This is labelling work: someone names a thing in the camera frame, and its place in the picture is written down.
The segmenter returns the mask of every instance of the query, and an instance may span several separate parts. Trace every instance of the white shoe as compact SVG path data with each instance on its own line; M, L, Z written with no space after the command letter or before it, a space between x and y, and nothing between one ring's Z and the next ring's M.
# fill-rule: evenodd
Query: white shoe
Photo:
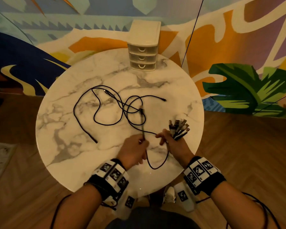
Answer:
M163 203L175 203L176 202L176 196L175 196L175 190L173 187L168 187L166 191L164 192L164 197L163 197Z

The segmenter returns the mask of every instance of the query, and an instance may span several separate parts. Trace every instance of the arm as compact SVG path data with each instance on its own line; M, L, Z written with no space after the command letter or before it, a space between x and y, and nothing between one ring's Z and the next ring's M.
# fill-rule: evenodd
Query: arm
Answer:
M181 138L175 141L170 132L166 129L156 135L161 138L160 145L167 142L168 150L180 165L186 169L187 165L194 157L185 140ZM221 182L212 192L211 198L233 229L261 229L264 226L265 218L262 208L245 196L242 192L234 188L228 182ZM268 216L269 229L277 229L271 216Z
M117 158L122 162L126 170L137 164L142 164L146 159L145 150L149 145L143 141L142 134L133 135L124 141ZM79 190L65 199L57 213L54 229L81 229L86 228L94 213L102 202L99 191L90 184L82 186ZM37 228L50 228L54 212Z

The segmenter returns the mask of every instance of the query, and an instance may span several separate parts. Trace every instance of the painted wall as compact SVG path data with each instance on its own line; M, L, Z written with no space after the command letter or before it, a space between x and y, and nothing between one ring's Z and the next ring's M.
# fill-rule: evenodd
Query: painted wall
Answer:
M204 0L193 31L201 3L0 0L0 88L44 95L77 61L126 48L133 19L159 20L159 53L192 77L205 110L286 117L286 0Z

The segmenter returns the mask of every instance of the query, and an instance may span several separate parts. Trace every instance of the hand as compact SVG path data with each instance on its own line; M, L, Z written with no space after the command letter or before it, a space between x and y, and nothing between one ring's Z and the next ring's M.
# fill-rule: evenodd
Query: hand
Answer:
M143 164L143 159L146 160L146 148L149 145L148 141L143 141L141 144L139 141L143 141L143 135L137 134L126 138L122 145L117 159L119 159L126 171L134 165Z
M174 158L184 169L194 157L194 154L192 154L184 138L175 141L170 134L170 131L166 129L163 129L161 133L158 133L156 138L161 138L160 145L163 145L165 142L167 143L167 150L174 156Z

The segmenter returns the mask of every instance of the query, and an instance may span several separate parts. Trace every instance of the wrist-mounted device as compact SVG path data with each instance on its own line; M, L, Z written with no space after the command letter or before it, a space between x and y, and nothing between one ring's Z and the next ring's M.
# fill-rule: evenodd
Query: wrist-mounted device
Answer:
M118 200L121 198L124 190L129 183L129 175L126 172L121 161L117 158L102 163L88 181L84 183L93 185L101 194L102 205L114 208L117 206ZM109 206L104 203L109 196L115 201L114 206Z
M192 158L183 173L185 174L184 180L194 195L203 191L210 196L212 191L226 180L217 167L206 158L199 156Z

